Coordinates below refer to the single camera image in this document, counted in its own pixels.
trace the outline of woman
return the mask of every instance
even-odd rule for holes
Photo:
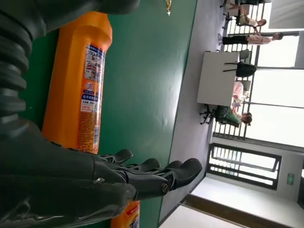
[[[246,10],[243,6],[236,5],[236,7],[238,8],[238,14],[237,16],[237,18],[238,18],[237,20],[238,21],[238,23],[239,25],[247,25],[247,26],[253,27],[254,29],[255,33],[256,33],[259,36],[260,36],[260,33],[257,30],[257,27],[262,27],[267,23],[267,21],[265,19],[261,19],[261,20],[256,21],[256,20],[248,17],[247,12],[246,12]]]
[[[225,118],[238,125],[243,122],[250,126],[250,123],[253,121],[253,115],[251,113],[239,115],[236,109],[232,109],[227,106],[218,106],[216,110],[216,116],[218,118]]]

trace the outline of product label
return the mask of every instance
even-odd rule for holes
[[[98,152],[105,60],[106,53],[102,49],[87,46],[77,139],[78,150]]]
[[[140,228],[140,205],[127,211],[127,216],[129,217],[127,228]]]

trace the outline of gray floor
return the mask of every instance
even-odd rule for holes
[[[208,144],[208,126],[200,125],[201,105],[196,102],[204,51],[218,49],[217,34],[224,18],[220,5],[223,0],[198,0],[188,64],[181,88],[178,113],[170,161],[198,158],[204,170],[194,182],[164,197],[160,221],[204,177]]]

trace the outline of green tabletop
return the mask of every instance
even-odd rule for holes
[[[177,107],[184,73],[196,0],[142,0],[137,11],[109,16],[113,43],[108,51],[104,79],[99,152],[132,150],[130,162],[170,157]],[[58,37],[54,31],[34,43],[28,88],[21,93],[26,111],[20,114],[43,124]],[[161,198],[141,202],[140,227],[156,228]],[[109,227],[101,222],[91,228]]]

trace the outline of metal screw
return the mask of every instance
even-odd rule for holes
[[[162,191],[162,193],[164,193],[164,194],[167,194],[167,193],[169,191],[169,185],[167,184],[167,183],[163,183],[163,184],[161,185],[161,191]]]
[[[104,182],[104,181],[105,181],[105,179],[98,178],[98,179],[97,179],[97,180],[94,180],[94,181],[93,182],[93,184],[103,183],[103,182]]]

